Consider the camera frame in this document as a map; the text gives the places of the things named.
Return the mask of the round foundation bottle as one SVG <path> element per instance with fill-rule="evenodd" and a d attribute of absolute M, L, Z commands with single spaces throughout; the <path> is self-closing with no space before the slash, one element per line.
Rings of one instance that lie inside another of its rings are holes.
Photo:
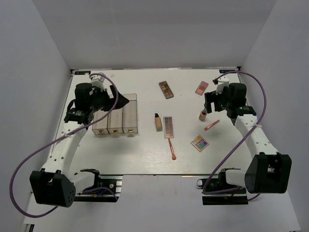
<path fill-rule="evenodd" d="M 207 109 L 205 108 L 200 112 L 198 119 L 200 121 L 204 121 L 206 119 L 206 116 L 207 116 Z"/>

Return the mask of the pink blush palette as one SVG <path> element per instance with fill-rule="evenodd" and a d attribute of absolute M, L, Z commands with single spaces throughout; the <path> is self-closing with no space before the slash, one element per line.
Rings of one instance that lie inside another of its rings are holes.
<path fill-rule="evenodd" d="M 208 83 L 201 81 L 201 83 L 197 87 L 195 93 L 202 96 L 204 94 L 205 90 L 207 89 L 208 85 L 209 85 Z"/>

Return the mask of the coral short makeup brush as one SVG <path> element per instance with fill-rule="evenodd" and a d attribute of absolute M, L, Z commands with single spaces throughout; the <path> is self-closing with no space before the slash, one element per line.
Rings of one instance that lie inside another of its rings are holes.
<path fill-rule="evenodd" d="M 219 122 L 220 122 L 219 119 L 216 120 L 216 121 L 214 121 L 213 123 L 211 123 L 211 124 L 209 124 L 208 126 L 206 126 L 206 127 L 204 128 L 204 130 L 205 130 L 205 131 L 209 130 L 211 127 L 215 126 L 215 125 L 218 124 Z"/>

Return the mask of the beige foundation tube black cap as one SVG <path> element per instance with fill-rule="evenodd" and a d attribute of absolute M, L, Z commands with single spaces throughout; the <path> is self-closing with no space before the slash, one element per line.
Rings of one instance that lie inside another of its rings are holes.
<path fill-rule="evenodd" d="M 155 121 L 156 131 L 162 131 L 163 130 L 163 126 L 162 126 L 161 117 L 159 116 L 158 113 L 155 113 L 154 117 L 155 117 L 154 121 Z"/>

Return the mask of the colourful eyeshadow palette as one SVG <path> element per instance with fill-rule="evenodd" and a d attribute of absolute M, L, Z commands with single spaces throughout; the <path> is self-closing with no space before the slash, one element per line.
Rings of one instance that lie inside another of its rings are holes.
<path fill-rule="evenodd" d="M 209 145 L 209 143 L 200 135 L 198 135 L 190 143 L 199 152 L 202 152 Z"/>

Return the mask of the brown eyeshadow palette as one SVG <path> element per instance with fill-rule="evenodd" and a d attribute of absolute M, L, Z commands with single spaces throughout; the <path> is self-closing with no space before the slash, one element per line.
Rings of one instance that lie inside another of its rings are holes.
<path fill-rule="evenodd" d="M 169 87 L 167 81 L 163 81 L 163 82 L 160 82 L 159 83 L 159 87 L 164 95 L 164 97 L 166 99 L 170 99 L 170 98 L 173 98 L 174 97 L 174 94 L 171 90 L 171 88 Z"/>

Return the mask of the mauve eyeshadow palette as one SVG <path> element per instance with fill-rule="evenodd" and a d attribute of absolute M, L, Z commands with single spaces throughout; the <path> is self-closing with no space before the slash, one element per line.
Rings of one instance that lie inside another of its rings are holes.
<path fill-rule="evenodd" d="M 164 137 L 168 139 L 174 138 L 172 116 L 164 116 L 163 122 L 164 122 Z"/>

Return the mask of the pink makeup brush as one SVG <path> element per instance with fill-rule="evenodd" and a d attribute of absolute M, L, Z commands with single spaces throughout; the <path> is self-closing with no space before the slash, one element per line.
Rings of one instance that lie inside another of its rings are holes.
<path fill-rule="evenodd" d="M 170 147 L 170 150 L 171 150 L 171 158 L 172 158 L 172 160 L 176 160 L 177 157 L 175 155 L 173 145 L 172 145 L 170 138 L 168 138 L 168 142 L 169 142 L 169 147 Z"/>

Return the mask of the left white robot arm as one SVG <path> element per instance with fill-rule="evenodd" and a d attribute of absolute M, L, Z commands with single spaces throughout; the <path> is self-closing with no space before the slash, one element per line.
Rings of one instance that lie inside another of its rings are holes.
<path fill-rule="evenodd" d="M 95 112 L 121 109 L 129 103 L 122 94 L 116 93 L 114 86 L 110 89 L 112 98 L 102 86 L 81 83 L 75 87 L 75 99 L 67 107 L 63 124 L 63 132 L 72 134 L 56 142 L 51 157 L 41 170 L 30 175 L 36 203 L 70 207 L 76 194 L 86 189 L 92 193 L 101 190 L 98 170 L 82 169 L 74 175 L 69 175 L 69 172 L 78 145 L 88 130 L 88 124 L 94 120 Z"/>

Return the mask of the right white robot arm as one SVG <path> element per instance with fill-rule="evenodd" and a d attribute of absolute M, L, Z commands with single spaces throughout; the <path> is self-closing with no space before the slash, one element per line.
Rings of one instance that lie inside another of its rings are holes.
<path fill-rule="evenodd" d="M 246 106 L 247 88 L 240 83 L 219 84 L 216 91 L 205 93 L 208 113 L 225 110 L 228 118 L 241 133 L 252 157 L 247 170 L 222 169 L 218 188 L 225 193 L 235 187 L 249 193 L 285 193 L 288 187 L 292 160 L 281 154 L 258 126 L 258 118 L 251 106 Z"/>

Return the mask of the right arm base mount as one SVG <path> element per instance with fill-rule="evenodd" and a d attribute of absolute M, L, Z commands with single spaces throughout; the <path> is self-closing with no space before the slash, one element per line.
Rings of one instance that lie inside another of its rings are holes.
<path fill-rule="evenodd" d="M 212 178 L 205 191 L 221 191 L 235 187 L 236 186 L 222 183 L 219 178 Z M 217 194 L 202 193 L 202 203 L 203 205 L 245 205 L 248 204 L 247 192 L 246 189 L 243 188 Z"/>

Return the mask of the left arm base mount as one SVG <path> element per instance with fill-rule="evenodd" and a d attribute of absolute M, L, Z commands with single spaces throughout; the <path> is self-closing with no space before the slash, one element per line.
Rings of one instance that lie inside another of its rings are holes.
<path fill-rule="evenodd" d="M 120 197 L 123 176 L 99 175 L 94 186 L 75 196 L 75 202 L 116 203 Z"/>

